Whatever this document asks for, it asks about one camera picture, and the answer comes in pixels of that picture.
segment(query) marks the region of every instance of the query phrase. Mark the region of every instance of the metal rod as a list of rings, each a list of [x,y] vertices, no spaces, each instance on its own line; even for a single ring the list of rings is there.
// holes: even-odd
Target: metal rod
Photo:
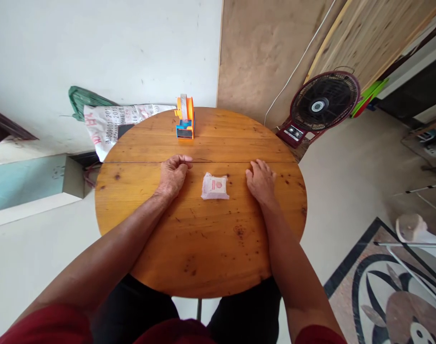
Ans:
[[[436,185],[428,185],[428,186],[425,186],[425,187],[423,187],[423,188],[420,188],[420,189],[415,189],[415,190],[409,190],[409,191],[406,191],[406,192],[403,192],[403,193],[395,193],[393,196],[399,196],[399,195],[402,195],[402,194],[411,194],[411,193],[414,193],[414,192],[417,192],[417,191],[422,191],[422,190],[426,190],[426,189],[434,189],[434,188],[436,188]]]
[[[422,285],[422,287],[423,288],[425,288],[426,289],[426,291],[436,300],[436,294],[434,294],[429,288],[428,288],[428,286],[416,275],[416,274],[414,274],[414,272],[412,271],[412,270],[410,270],[408,267],[407,267],[407,265],[402,261],[402,260],[400,260],[399,259],[399,257],[393,252],[393,251],[391,251],[391,247],[390,246],[387,246],[386,247],[386,249],[388,250],[388,252],[390,252],[390,254],[394,257],[394,259],[396,259],[396,261],[399,263],[399,264],[401,264],[406,270],[407,270],[407,272],[408,273],[410,273],[411,274],[411,276],[418,282],[418,283],[420,283],[421,285]]]
[[[391,246],[391,247],[402,247],[403,244],[402,243],[390,243],[390,242],[377,242],[374,241],[374,245],[377,246]],[[406,244],[409,247],[429,247],[429,248],[436,248],[436,244],[428,244],[428,243],[408,243]]]
[[[424,200],[427,204],[429,204],[430,206],[432,206],[435,210],[436,210],[436,206],[434,204],[432,204],[429,200],[427,200],[426,198],[424,198],[423,196],[421,196],[419,193],[416,193],[416,195],[418,197],[420,197],[422,200]]]
[[[197,299],[197,321],[202,320],[202,299]]]

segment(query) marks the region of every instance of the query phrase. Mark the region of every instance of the fist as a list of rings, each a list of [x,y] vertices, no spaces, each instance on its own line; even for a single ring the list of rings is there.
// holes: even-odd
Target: fist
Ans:
[[[160,166],[160,182],[156,194],[175,198],[178,196],[186,178],[186,173],[192,168],[192,158],[187,155],[174,155]]]
[[[269,205],[276,202],[275,198],[275,179],[276,173],[273,172],[265,161],[256,159],[250,162],[253,172],[246,170],[246,184],[253,197],[260,203]]]

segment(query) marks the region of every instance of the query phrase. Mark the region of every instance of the finger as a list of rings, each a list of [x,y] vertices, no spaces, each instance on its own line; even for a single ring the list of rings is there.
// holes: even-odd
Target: finger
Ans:
[[[256,162],[262,171],[267,171],[266,164],[264,163],[264,161],[260,159],[256,159]]]
[[[185,162],[183,162],[182,164],[183,164],[183,165],[186,165],[186,166],[188,167],[188,169],[191,169],[191,168],[192,168],[192,162],[185,161]]]
[[[186,172],[188,171],[188,165],[180,164],[177,170],[180,171],[182,174],[186,174]]]
[[[267,164],[267,162],[265,162],[264,160],[262,160],[262,163],[263,163],[264,167],[266,168],[266,171],[272,173],[272,170],[270,170],[270,167],[269,167],[269,165]]]
[[[250,161],[251,166],[253,167],[253,173],[256,173],[256,171],[260,171],[261,167],[258,165],[257,162]]]
[[[191,161],[192,161],[192,157],[188,155],[176,154],[170,157],[169,159],[167,159],[166,162],[168,163],[169,166],[177,168],[179,164],[185,162],[191,162]]]
[[[250,170],[246,170],[245,174],[246,174],[246,179],[247,180],[253,179],[253,172],[251,172]]]

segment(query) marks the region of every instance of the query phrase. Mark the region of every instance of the green cloth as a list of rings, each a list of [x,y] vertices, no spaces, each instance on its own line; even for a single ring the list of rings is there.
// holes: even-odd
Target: green cloth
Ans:
[[[355,106],[353,112],[351,113],[351,117],[355,117],[355,114],[358,110],[363,106],[364,103],[371,97],[371,100],[374,99],[383,89],[383,87],[388,82],[388,78],[383,81],[374,82],[367,90],[365,90],[362,95],[362,100]]]
[[[109,99],[99,96],[97,93],[88,91],[78,86],[71,86],[68,90],[71,106],[73,107],[73,117],[80,122],[84,122],[84,105],[89,106],[119,106]]]

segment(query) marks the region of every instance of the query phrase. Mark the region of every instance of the orange toy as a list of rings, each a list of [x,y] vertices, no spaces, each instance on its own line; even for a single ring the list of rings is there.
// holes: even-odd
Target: orange toy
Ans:
[[[194,104],[192,97],[187,98],[181,94],[177,98],[177,108],[175,115],[180,118],[180,124],[176,126],[176,137],[179,139],[194,139]]]

